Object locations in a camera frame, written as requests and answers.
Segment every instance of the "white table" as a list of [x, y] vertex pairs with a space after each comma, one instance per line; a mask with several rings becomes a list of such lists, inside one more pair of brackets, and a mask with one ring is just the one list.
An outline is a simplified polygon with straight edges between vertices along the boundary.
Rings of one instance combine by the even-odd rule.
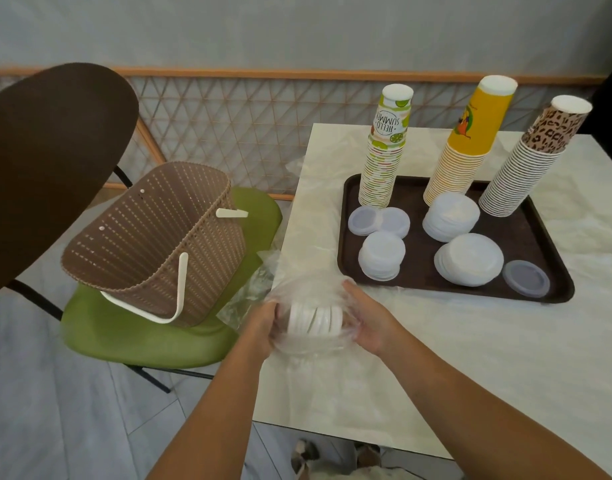
[[[336, 265], [343, 183], [361, 173], [369, 127], [314, 125], [280, 274]], [[449, 130], [410, 128], [399, 175], [429, 177]], [[500, 132], [489, 180], [521, 133]], [[408, 330], [612, 474], [612, 161], [577, 135], [532, 194], [573, 277], [568, 303], [366, 288]], [[353, 345], [315, 360], [274, 353], [254, 419], [450, 458], [383, 364]]]

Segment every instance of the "brown plastic basket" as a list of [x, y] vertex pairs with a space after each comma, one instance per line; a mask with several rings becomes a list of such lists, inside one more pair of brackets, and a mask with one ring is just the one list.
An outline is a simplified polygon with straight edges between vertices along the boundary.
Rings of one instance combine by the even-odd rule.
[[172, 324], [201, 323], [246, 253], [230, 180], [189, 162], [158, 166], [69, 243], [62, 267], [77, 281], [162, 318], [177, 309], [179, 255], [188, 253], [184, 308]]

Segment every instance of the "cartoon illustration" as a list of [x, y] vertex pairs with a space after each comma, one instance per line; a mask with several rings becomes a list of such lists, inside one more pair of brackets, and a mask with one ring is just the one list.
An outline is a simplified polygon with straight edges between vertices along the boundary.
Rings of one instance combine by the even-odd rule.
[[457, 126], [455, 126], [455, 129], [454, 129], [455, 133], [465, 136], [468, 139], [470, 139], [470, 136], [468, 136], [468, 131], [470, 130], [472, 126], [472, 120], [473, 120], [472, 110], [473, 109], [477, 110], [476, 107], [473, 107], [470, 104], [466, 106], [466, 109], [464, 109], [464, 114], [461, 115], [461, 118], [459, 119], [459, 122], [457, 123]]

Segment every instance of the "brown serving tray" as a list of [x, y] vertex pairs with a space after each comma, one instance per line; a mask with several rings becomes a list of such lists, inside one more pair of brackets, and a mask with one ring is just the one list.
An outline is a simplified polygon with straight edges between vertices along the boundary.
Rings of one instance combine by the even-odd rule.
[[[510, 217], [493, 217], [481, 212], [472, 232], [486, 235], [503, 251], [506, 262], [515, 259], [530, 261], [543, 269], [550, 279], [550, 291], [543, 298], [529, 298], [511, 289], [501, 275], [484, 286], [471, 288], [454, 285], [444, 280], [434, 267], [434, 254], [443, 246], [422, 228], [422, 220], [428, 211], [423, 201], [423, 191], [428, 184], [426, 177], [397, 177], [390, 199], [390, 207], [403, 209], [410, 217], [410, 231], [404, 238], [406, 257], [399, 275], [388, 282], [368, 278], [359, 267], [357, 257], [365, 236], [348, 230], [348, 216], [359, 207], [359, 180], [353, 175], [343, 186], [342, 220], [339, 230], [337, 264], [346, 276], [365, 285], [400, 286], [433, 291], [449, 291], [496, 298], [522, 299], [542, 303], [564, 303], [574, 295], [574, 283], [564, 262], [550, 239], [537, 209], [530, 197]], [[475, 202], [484, 192], [488, 182], [474, 182], [466, 193]]]

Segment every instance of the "chair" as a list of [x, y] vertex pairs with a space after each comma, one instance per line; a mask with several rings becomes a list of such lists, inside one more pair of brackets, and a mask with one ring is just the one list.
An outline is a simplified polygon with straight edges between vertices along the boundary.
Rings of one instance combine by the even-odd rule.
[[246, 256], [207, 319], [192, 328], [160, 325], [112, 305], [79, 285], [62, 312], [15, 279], [86, 209], [118, 167], [133, 135], [138, 101], [115, 72], [94, 64], [64, 64], [0, 92], [0, 288], [22, 294], [61, 321], [67, 346], [83, 355], [125, 363], [165, 392], [144, 367], [212, 378], [183, 369], [219, 362], [236, 334], [217, 312], [261, 265], [282, 221], [278, 205], [256, 189], [233, 188], [249, 216], [241, 224]]

